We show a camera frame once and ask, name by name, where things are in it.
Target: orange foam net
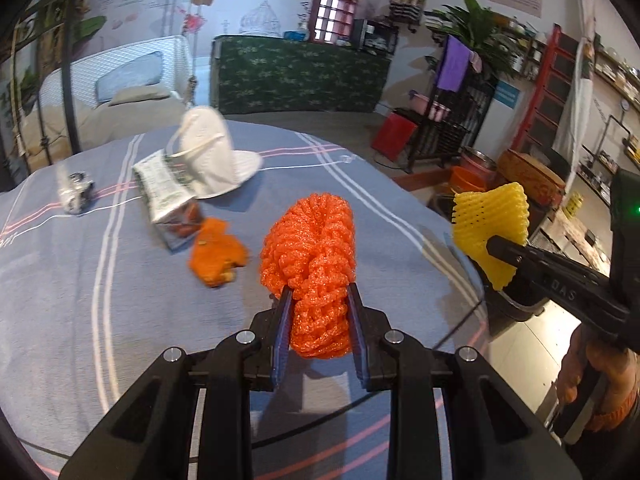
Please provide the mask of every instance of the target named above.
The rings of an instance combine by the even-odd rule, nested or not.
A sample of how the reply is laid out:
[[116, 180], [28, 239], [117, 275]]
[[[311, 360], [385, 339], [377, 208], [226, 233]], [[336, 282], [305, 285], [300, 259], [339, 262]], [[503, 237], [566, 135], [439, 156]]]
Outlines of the orange foam net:
[[291, 347], [302, 357], [329, 359], [351, 351], [347, 285], [355, 280], [349, 203], [324, 193], [300, 199], [264, 239], [260, 282], [277, 298], [293, 290]]

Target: blue pillow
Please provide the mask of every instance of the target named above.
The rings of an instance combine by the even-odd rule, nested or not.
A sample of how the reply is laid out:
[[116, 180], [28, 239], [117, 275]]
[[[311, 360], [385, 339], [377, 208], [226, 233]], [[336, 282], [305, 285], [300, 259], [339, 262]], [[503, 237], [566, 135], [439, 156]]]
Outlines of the blue pillow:
[[102, 104], [120, 90], [131, 86], [155, 85], [162, 79], [162, 52], [159, 50], [132, 59], [114, 68], [95, 82], [95, 97]]

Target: silver screw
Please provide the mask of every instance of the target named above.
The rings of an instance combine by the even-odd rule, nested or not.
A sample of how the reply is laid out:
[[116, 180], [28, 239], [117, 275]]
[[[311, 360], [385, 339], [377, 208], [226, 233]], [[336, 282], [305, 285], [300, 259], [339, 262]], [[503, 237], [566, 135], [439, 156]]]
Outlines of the silver screw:
[[171, 348], [167, 348], [162, 354], [165, 361], [169, 361], [170, 363], [175, 363], [180, 357], [182, 357], [182, 350], [179, 348], [172, 346]]
[[458, 355], [463, 361], [467, 363], [472, 363], [476, 359], [478, 359], [478, 352], [475, 348], [471, 348], [471, 346], [463, 346], [460, 350], [458, 350]]
[[399, 330], [389, 330], [389, 332], [385, 334], [385, 339], [389, 343], [397, 345], [398, 343], [404, 341], [404, 334]]
[[241, 345], [248, 345], [255, 339], [255, 334], [251, 330], [242, 330], [236, 334], [236, 341]]

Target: purple towel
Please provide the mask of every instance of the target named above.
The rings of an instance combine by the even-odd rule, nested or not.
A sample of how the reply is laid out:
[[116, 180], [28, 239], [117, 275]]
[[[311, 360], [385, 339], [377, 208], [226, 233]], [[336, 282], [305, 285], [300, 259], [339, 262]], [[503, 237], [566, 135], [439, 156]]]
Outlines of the purple towel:
[[458, 38], [449, 36], [446, 52], [436, 86], [442, 90], [457, 92], [465, 76], [471, 51]]

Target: microwave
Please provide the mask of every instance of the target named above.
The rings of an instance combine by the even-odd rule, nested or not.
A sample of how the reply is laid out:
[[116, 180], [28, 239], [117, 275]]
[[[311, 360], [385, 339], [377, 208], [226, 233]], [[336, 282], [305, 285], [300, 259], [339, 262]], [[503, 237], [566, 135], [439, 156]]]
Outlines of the microwave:
[[375, 56], [391, 57], [396, 51], [398, 28], [373, 20], [353, 20], [349, 40], [356, 50]]

